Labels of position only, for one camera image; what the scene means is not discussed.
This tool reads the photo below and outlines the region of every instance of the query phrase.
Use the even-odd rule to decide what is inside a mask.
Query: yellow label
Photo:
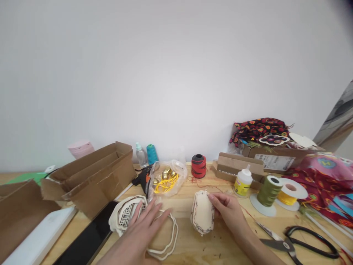
[[[249,188],[250,184],[241,183],[238,178],[236,178],[234,183],[234,190],[236,193],[238,193],[240,196],[245,196]]]

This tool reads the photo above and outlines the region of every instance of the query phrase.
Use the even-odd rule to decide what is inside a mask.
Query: pink container
[[[67,147],[74,158],[79,159],[85,155],[93,153],[95,149],[93,148],[92,144],[88,140],[80,140],[72,145]]]

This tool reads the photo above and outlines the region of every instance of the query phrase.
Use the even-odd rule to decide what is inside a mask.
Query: open cardboard box
[[[107,145],[75,160],[42,179],[42,196],[52,201],[72,201],[93,219],[136,177],[132,146],[121,142]]]
[[[267,176],[267,174],[264,173],[263,161],[238,155],[220,153],[218,156],[218,162],[213,162],[213,167],[216,170],[216,177],[233,183],[235,183],[238,172],[245,169],[248,165],[250,165],[250,171],[253,177],[253,182],[251,183],[250,188],[259,190],[263,185],[264,177]]]
[[[272,147],[273,152],[265,148],[250,148],[244,143],[239,144],[240,153],[249,158],[260,159],[264,163],[264,171],[271,173],[285,173],[291,167],[297,167],[304,157],[311,153],[324,152],[325,149],[316,147],[318,150],[300,150],[287,147]]]
[[[44,201],[34,180],[0,186],[0,264],[51,212],[61,207]]]

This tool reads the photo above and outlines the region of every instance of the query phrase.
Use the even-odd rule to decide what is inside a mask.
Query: yellow thread spool
[[[298,199],[308,197],[306,189],[298,182],[282,178],[283,187],[278,194],[277,204],[289,211],[297,211],[300,208]]]
[[[289,196],[288,194],[285,194],[283,191],[279,192],[277,199],[280,202],[284,203],[285,205],[293,205],[297,201],[297,198]]]

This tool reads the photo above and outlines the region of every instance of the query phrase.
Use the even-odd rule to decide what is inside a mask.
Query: scissors
[[[280,250],[280,251],[284,251],[287,252],[289,254],[289,256],[292,258],[292,260],[294,261],[294,263],[296,265],[303,265],[298,259],[297,259],[297,255],[295,253],[295,249],[294,249],[294,245],[293,244],[298,244],[301,245],[309,250],[312,250],[322,256],[328,257],[328,258],[332,258],[332,259],[337,259],[339,258],[339,254],[337,249],[329,242],[327,241],[325,238],[323,238],[321,235],[317,234],[316,232],[303,227],[303,226],[292,226],[289,227],[287,229],[287,231],[284,233],[286,236],[286,239],[283,240],[279,235],[277,235],[275,232],[271,231],[270,229],[268,229],[266,226],[264,226],[263,224],[259,223],[256,221],[256,223],[267,233],[269,234],[272,239],[260,239],[262,243],[264,243],[265,245],[272,247],[274,249]],[[325,252],[323,250],[320,250],[318,248],[315,248],[313,246],[308,245],[307,243],[304,243],[298,239],[292,238],[290,237],[292,235],[292,233],[296,230],[301,230],[304,232],[307,232],[311,235],[313,235],[314,237],[316,237],[318,240],[320,240],[321,242],[323,242],[325,245],[327,245],[330,250],[332,251],[332,253],[330,252]]]

